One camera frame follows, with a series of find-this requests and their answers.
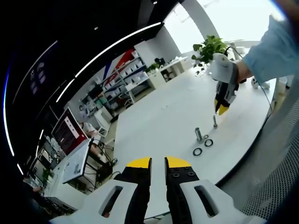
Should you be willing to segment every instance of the gray mesh fabric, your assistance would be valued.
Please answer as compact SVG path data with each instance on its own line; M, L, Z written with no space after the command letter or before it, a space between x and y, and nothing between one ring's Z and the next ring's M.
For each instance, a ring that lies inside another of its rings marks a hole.
M299 174L299 80L270 117L252 152L222 189L247 215L268 219Z

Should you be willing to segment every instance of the metal peg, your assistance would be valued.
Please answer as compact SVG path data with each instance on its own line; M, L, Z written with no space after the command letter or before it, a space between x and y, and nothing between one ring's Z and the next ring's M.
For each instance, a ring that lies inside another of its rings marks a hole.
M218 124L216 123L216 116L215 115L213 115L213 121L214 121L214 128L217 128Z
M198 141L199 143L202 143L202 142L203 142L203 138L202 138L202 136L201 136L199 127L195 128L195 134L196 134L197 141Z

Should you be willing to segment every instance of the potted plant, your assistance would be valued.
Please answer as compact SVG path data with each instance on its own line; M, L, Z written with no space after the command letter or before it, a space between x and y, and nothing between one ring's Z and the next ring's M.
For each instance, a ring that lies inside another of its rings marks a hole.
M210 61L213 60L214 53L221 53L224 54L227 46L224 42L222 42L221 38L216 38L213 36L207 36L207 39L201 44L194 44L193 50L200 54L199 57L196 55L192 55L191 59L196 61L194 68L196 66L202 67L201 70L203 71L205 68L204 65L208 65Z
M152 70L155 70L155 69L158 69L159 68L159 64L157 62L151 64L147 69L145 69L144 71L146 73L152 71Z
M49 180L49 178L52 179L53 174L51 173L50 170L48 170L48 169L43 169L43 175L42 175L42 177L43 177L43 180L44 180L45 182L47 182L47 181Z

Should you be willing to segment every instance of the computer monitor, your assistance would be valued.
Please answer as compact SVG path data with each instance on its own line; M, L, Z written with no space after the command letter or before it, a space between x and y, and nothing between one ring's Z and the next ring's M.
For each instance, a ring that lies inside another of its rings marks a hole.
M103 89L101 85L96 85L89 93L88 95L92 98L95 99L99 94L103 92Z
M69 108L67 108L59 118L53 128L52 136L56 139L66 155L88 139Z

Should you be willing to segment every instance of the rubber o-ring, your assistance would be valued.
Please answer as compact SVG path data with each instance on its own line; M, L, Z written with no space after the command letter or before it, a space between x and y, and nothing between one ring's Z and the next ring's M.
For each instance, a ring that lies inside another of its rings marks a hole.
M214 142L213 142L212 139L207 139L207 140L205 140L205 146L206 146L206 147L210 147L210 146L212 146L213 144L214 144Z
M201 153L202 153L202 149L201 149L201 148L196 148L196 149L194 149L194 150L193 150L193 155L194 155L194 156L201 155Z

